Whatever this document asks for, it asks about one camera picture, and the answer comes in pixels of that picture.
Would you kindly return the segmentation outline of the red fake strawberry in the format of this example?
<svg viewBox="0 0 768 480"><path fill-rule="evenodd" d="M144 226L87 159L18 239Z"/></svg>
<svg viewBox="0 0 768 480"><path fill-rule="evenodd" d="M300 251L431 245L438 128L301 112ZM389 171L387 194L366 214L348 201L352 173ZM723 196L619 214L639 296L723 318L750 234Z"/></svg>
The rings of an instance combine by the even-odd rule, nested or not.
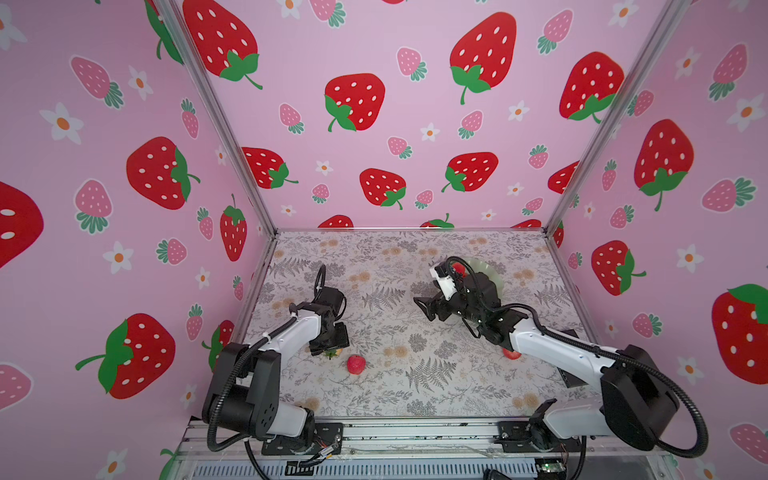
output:
<svg viewBox="0 0 768 480"><path fill-rule="evenodd" d="M453 263L452 268L457 272L458 275L461 275L462 277L467 277L468 272L466 270L466 267L461 263Z"/></svg>

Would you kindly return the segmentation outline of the yellow red fake peach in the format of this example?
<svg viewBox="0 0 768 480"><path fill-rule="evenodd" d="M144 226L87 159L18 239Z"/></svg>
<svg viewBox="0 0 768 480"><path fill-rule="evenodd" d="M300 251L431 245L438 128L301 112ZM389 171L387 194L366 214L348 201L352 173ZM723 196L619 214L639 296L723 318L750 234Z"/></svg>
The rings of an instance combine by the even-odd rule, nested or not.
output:
<svg viewBox="0 0 768 480"><path fill-rule="evenodd" d="M325 351L323 353L323 355L326 358L328 358L328 359L333 359L333 358L339 357L342 352L343 352L343 349L342 348L338 348L338 349L332 349L332 350Z"/></svg>

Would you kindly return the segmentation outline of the pink red fake fruit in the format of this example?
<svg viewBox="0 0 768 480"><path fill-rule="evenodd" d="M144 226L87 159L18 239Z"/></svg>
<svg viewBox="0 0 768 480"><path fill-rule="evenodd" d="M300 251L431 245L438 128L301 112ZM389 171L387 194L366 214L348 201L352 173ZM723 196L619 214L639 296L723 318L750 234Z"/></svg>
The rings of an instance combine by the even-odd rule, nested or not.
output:
<svg viewBox="0 0 768 480"><path fill-rule="evenodd" d="M360 375L367 366L366 359L360 355L351 355L347 359L347 371L351 375Z"/></svg>

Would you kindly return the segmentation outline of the red fake apple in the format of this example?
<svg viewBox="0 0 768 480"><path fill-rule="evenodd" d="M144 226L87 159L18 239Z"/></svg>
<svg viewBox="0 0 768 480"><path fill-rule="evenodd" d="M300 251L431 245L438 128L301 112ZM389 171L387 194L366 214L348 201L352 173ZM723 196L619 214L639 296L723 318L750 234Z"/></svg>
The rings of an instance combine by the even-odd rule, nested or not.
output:
<svg viewBox="0 0 768 480"><path fill-rule="evenodd" d="M522 355L519 352L511 351L507 349L503 350L503 355L509 360L517 360L522 357Z"/></svg>

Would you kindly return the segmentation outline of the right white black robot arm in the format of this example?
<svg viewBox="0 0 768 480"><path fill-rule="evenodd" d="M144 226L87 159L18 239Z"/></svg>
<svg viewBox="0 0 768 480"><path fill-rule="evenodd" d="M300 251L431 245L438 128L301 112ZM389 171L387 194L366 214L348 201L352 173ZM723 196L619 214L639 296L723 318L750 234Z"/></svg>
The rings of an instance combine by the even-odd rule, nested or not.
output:
<svg viewBox="0 0 768 480"><path fill-rule="evenodd" d="M643 349L604 347L544 326L523 303L504 304L496 284L470 263L449 256L431 267L438 291L417 296L430 321L457 316L470 334L544 361L597 391L591 400L545 401L529 417L524 439L545 452L570 438L615 437L640 451L698 458L709 446L700 409Z"/></svg>

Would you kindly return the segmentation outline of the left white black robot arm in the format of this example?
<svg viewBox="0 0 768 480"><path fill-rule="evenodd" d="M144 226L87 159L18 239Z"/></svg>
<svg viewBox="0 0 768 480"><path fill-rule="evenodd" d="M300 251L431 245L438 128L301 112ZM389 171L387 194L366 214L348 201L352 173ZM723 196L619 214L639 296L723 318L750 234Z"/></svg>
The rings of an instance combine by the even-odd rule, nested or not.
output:
<svg viewBox="0 0 768 480"><path fill-rule="evenodd" d="M313 356L336 354L349 346L341 321L346 297L325 284L321 266L308 302L289 305L289 319L255 343L230 343L219 354L202 411L207 447L223 451L256 439L279 452L311 454L314 461L340 445L342 428L316 423L314 412L280 400L282 364L304 348Z"/></svg>

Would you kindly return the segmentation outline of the light green fruit bowl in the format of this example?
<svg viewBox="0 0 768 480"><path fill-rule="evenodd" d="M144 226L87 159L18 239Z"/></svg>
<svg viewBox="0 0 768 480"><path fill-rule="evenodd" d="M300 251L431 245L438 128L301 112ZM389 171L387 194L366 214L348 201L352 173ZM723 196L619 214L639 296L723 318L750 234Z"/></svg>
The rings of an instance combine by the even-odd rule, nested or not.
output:
<svg viewBox="0 0 768 480"><path fill-rule="evenodd" d="M493 265L478 258L465 259L464 262L471 267L476 276L485 274L488 279L496 286L498 295L502 295L504 290L504 281L501 274Z"/></svg>

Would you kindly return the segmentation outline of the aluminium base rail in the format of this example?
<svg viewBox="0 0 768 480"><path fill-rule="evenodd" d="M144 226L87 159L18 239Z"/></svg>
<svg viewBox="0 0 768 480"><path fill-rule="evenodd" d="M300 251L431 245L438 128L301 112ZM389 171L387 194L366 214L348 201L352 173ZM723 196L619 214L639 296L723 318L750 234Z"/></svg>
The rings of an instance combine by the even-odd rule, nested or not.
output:
<svg viewBox="0 0 768 480"><path fill-rule="evenodd" d="M219 453L207 427L190 423L170 479L680 479L678 462L659 450L633 450L613 437L565 440L550 452L522 441L523 420L503 418L322 418L335 425L331 457L301 466L301 457L265 455L252 441Z"/></svg>

